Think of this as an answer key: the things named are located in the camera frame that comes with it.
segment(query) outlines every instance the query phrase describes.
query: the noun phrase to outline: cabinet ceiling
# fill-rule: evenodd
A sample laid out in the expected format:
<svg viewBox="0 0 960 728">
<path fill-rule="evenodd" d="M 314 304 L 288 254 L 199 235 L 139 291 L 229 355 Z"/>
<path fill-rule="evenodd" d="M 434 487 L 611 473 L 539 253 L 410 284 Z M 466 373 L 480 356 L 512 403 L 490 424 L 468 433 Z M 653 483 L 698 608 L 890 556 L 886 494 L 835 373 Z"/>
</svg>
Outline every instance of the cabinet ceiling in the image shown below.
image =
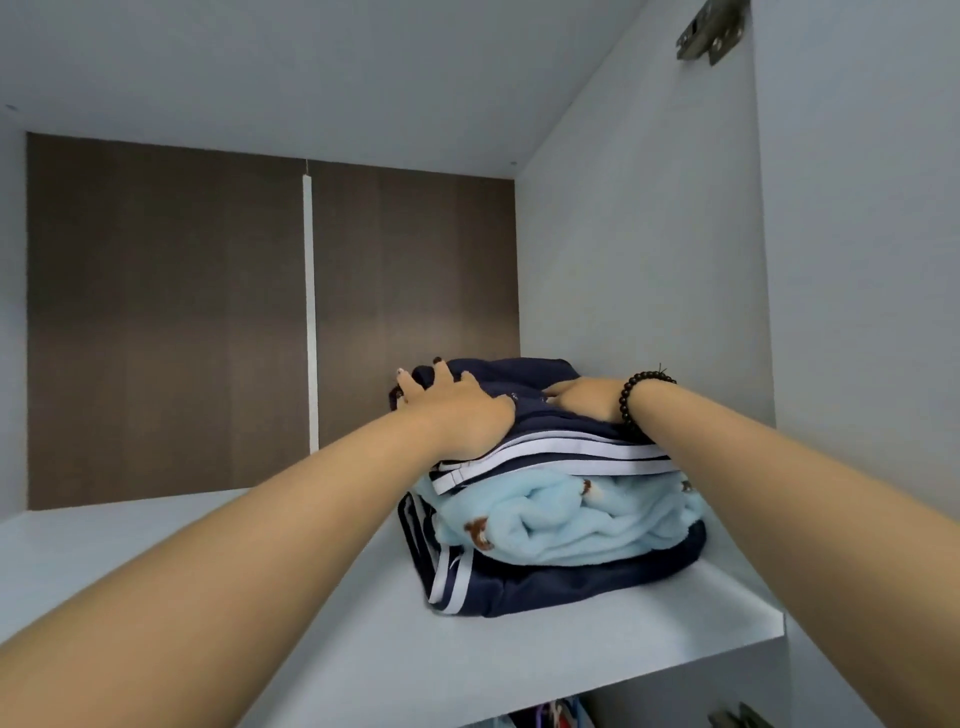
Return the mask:
<svg viewBox="0 0 960 728">
<path fill-rule="evenodd" d="M 643 0 L 11 0 L 35 132 L 512 177 Z"/>
</svg>

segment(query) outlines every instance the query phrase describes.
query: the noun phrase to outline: person's right hand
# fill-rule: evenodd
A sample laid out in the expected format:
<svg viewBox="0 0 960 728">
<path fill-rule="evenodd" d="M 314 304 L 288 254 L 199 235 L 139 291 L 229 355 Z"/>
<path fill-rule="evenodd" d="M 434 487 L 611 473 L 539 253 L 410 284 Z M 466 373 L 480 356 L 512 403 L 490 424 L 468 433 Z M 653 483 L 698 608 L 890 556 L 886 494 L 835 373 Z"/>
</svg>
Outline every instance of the person's right hand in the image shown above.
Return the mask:
<svg viewBox="0 0 960 728">
<path fill-rule="evenodd" d="M 557 382 L 544 389 L 543 393 L 549 398 L 547 402 L 550 404 L 577 415 L 619 425 L 623 423 L 620 393 L 625 381 L 581 376 L 579 379 Z"/>
</svg>

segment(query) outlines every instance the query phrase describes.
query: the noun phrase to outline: hand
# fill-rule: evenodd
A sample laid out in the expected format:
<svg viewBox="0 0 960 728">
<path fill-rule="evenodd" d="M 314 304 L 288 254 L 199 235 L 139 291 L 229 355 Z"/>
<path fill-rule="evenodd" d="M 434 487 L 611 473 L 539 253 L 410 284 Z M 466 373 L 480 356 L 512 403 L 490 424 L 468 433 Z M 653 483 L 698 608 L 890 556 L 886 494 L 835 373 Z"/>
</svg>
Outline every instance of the hand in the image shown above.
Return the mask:
<svg viewBox="0 0 960 728">
<path fill-rule="evenodd" d="M 514 401 L 507 395 L 491 397 L 470 372 L 454 382 L 443 360 L 433 371 L 433 386 L 424 390 L 409 373 L 397 370 L 396 383 L 403 391 L 397 408 L 436 425 L 438 460 L 472 460 L 493 449 L 514 423 Z"/>
<path fill-rule="evenodd" d="M 543 390 L 547 401 L 577 415 L 620 425 L 620 393 L 626 379 L 579 379 L 560 381 Z"/>
</svg>

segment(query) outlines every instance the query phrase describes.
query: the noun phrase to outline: light blue blanket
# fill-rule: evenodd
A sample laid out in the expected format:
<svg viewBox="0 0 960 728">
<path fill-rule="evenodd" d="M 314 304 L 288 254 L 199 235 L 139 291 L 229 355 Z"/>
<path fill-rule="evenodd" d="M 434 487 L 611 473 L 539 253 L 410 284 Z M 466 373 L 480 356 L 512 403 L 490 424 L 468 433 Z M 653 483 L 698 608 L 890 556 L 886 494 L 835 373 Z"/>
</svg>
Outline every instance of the light blue blanket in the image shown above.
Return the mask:
<svg viewBox="0 0 960 728">
<path fill-rule="evenodd" d="M 437 510 L 437 541 L 473 546 L 508 564 L 583 566 L 679 544 L 704 503 L 683 473 L 581 477 L 531 469 L 438 496 L 427 477 L 415 492 Z"/>
</svg>

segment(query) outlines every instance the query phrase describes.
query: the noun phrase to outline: brown wood panel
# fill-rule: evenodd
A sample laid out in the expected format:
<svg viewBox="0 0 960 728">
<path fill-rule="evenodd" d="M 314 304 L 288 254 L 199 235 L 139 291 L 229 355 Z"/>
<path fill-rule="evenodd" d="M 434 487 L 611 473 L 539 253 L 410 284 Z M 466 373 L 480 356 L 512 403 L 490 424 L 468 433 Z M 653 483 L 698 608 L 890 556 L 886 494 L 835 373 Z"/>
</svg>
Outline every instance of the brown wood panel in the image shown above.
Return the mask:
<svg viewBox="0 0 960 728">
<path fill-rule="evenodd" d="M 32 509 L 249 487 L 306 454 L 300 169 L 30 135 Z"/>
<path fill-rule="evenodd" d="M 514 184 L 311 162 L 321 445 L 396 367 L 519 354 Z"/>
</svg>

